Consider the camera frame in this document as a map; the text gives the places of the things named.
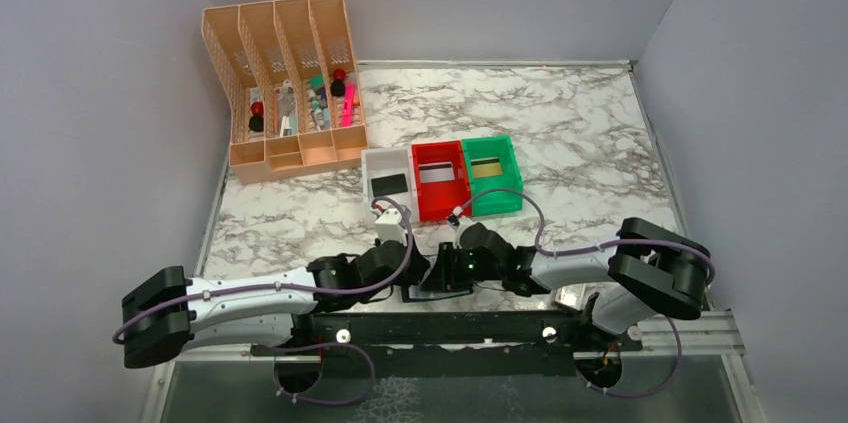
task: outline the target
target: red plastic bin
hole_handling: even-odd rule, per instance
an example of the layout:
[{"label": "red plastic bin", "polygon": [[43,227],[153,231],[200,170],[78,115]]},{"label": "red plastic bin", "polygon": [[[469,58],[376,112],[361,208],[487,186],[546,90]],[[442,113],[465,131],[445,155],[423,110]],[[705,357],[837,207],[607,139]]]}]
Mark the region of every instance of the red plastic bin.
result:
[{"label": "red plastic bin", "polygon": [[412,163],[421,221],[444,220],[471,198],[462,142],[412,145]]}]

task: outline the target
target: table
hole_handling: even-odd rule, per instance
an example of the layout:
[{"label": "table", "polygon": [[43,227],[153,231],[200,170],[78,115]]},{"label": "table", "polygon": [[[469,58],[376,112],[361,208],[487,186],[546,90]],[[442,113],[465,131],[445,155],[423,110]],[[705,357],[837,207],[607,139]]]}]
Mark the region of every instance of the table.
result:
[{"label": "table", "polygon": [[[512,138],[525,192],[546,213],[547,248],[610,237],[639,216],[674,230],[663,176],[621,67],[360,70],[373,148],[493,135]],[[229,174],[202,276],[235,279],[305,266],[320,256],[362,253],[374,217],[363,205],[361,171],[242,185]],[[538,217],[480,219],[513,245],[532,245]],[[422,253],[452,241],[444,224],[414,228]],[[352,311],[542,309],[546,297],[492,290],[430,303],[399,296]]]}]

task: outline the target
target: green object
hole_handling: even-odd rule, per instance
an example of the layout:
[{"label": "green object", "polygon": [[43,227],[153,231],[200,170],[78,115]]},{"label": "green object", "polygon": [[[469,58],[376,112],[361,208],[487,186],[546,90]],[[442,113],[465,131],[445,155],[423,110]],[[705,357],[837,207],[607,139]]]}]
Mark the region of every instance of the green object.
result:
[{"label": "green object", "polygon": [[321,75],[315,75],[309,79],[309,84],[312,86],[312,89],[317,92],[318,88],[324,86],[324,77]]},{"label": "green object", "polygon": [[[490,188],[510,188],[524,191],[521,172],[515,161],[515,150],[508,136],[469,138],[462,140],[465,165],[471,181],[471,196],[477,196]],[[485,195],[471,204],[473,216],[494,215],[518,211],[524,200],[505,191]]]}]

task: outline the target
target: drawer organizer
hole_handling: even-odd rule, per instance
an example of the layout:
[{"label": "drawer organizer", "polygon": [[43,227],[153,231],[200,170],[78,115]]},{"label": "drawer organizer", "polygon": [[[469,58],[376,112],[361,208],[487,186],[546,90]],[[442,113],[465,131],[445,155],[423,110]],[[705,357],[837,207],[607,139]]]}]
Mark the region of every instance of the drawer organizer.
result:
[{"label": "drawer organizer", "polygon": [[[362,152],[365,206],[389,196],[412,212],[411,221],[441,221],[454,208],[490,188],[524,191],[508,136],[379,148]],[[506,192],[471,204],[471,216],[519,211],[524,201]]]},{"label": "drawer organizer", "polygon": [[[202,33],[229,99],[230,168],[242,183],[360,165],[368,137],[344,0],[207,8]],[[333,96],[340,74],[345,95]],[[257,101],[262,131],[251,129]]]}]

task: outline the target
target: metal frame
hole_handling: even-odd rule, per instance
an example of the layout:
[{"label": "metal frame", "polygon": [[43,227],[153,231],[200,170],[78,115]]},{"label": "metal frame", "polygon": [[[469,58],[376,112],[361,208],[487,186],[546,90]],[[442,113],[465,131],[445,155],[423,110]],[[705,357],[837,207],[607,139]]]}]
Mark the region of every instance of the metal frame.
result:
[{"label": "metal frame", "polygon": [[[454,61],[362,61],[360,65],[365,67],[381,67],[381,68],[474,68],[474,67],[525,67],[525,66],[550,66],[550,67],[568,67],[568,66],[600,66],[612,67],[623,66],[630,74],[631,85],[639,104],[639,109],[642,112],[642,118],[645,122],[648,136],[654,146],[654,152],[659,160],[660,170],[663,174],[664,183],[669,193],[669,199],[672,206],[678,232],[683,236],[688,236],[686,231],[685,218],[682,208],[677,199],[677,192],[674,184],[673,175],[670,170],[670,165],[665,157],[661,140],[654,132],[653,124],[645,111],[642,104],[642,99],[636,86],[635,76],[633,74],[632,62],[606,62],[606,63],[583,63],[583,62],[454,62]],[[226,185],[226,177],[228,172],[228,160],[224,159],[224,164],[219,178],[218,191],[215,194],[215,199],[209,213],[209,219],[206,225],[206,231],[203,235],[203,243],[198,255],[197,264],[195,265],[195,276],[200,276],[205,268],[206,258],[209,254],[209,247],[214,237],[215,225],[218,218],[218,211],[221,207],[221,198]],[[748,377],[748,371],[742,356],[745,355],[745,346],[742,343],[742,338],[739,335],[736,321],[733,319],[733,314],[730,311],[710,311],[704,312],[701,319],[692,322],[678,321],[678,330],[680,332],[681,342],[684,348],[684,355],[720,355],[724,364],[725,372],[728,377],[728,385],[736,402],[741,421],[743,423],[764,423],[765,416],[762,411],[756,389],[752,385]],[[643,331],[644,350],[637,353],[626,353],[625,358],[643,358],[670,356],[677,354],[677,345],[674,339],[674,334],[668,326],[665,318],[655,317],[640,323],[640,328]],[[167,401],[168,391],[173,381],[173,372],[176,363],[179,362],[234,362],[234,361],[279,361],[279,362],[315,362],[315,356],[273,356],[273,357],[255,357],[250,355],[250,345],[228,345],[219,347],[199,348],[181,354],[174,361],[159,365],[153,369],[153,374],[150,381],[150,389],[148,390],[147,399],[142,408],[140,415],[140,423],[159,423],[164,415],[165,404]],[[575,358],[594,358],[600,356],[599,353],[580,352],[575,353]]]}]

